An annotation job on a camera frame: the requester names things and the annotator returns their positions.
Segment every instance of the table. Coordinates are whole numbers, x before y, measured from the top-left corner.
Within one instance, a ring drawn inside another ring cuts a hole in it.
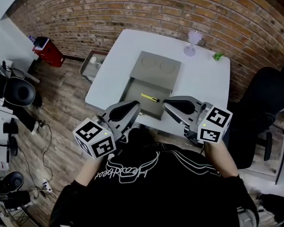
[[[192,96],[226,108],[230,82],[230,60],[215,61],[214,52],[195,46],[196,54],[188,57],[183,50],[189,43],[158,34],[125,29],[103,62],[85,98],[88,104],[105,110],[118,103],[129,75],[141,53],[150,52],[182,62],[170,96]],[[139,115],[136,122],[184,137],[184,126],[166,112],[161,120]]]

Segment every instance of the red box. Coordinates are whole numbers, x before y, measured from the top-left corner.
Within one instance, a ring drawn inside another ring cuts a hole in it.
[[[46,43],[42,50],[38,50],[34,47],[33,51],[51,66],[61,67],[65,60],[64,55],[54,46],[51,40]]]

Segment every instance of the white desk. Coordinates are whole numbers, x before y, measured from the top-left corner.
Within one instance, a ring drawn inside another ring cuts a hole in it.
[[[195,46],[195,56],[188,57],[183,52],[188,45],[187,42],[158,34],[123,30],[103,62],[85,101],[103,110],[118,103],[140,52],[146,51],[182,62],[170,96],[193,96],[201,102],[226,108],[230,60],[224,57],[216,62],[212,58],[214,52],[199,46]],[[166,112],[161,120],[139,115],[136,122],[182,137],[184,134],[184,126]]]

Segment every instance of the green plant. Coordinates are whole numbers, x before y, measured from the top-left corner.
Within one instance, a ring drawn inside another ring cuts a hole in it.
[[[223,56],[224,56],[223,53],[215,53],[215,54],[213,55],[213,58],[214,58],[215,61],[219,61],[219,60],[221,60],[221,58],[222,58]]]

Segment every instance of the yellow utility knife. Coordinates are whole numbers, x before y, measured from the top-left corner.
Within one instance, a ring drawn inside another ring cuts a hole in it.
[[[149,99],[149,100],[151,100],[151,101],[154,101],[154,102],[156,102],[156,103],[158,103],[160,100],[159,99],[157,99],[157,98],[155,98],[155,97],[152,97],[152,96],[148,96],[148,95],[146,95],[146,94],[144,94],[144,93],[141,93],[141,96],[142,97],[145,97],[145,98],[147,98],[147,99]]]

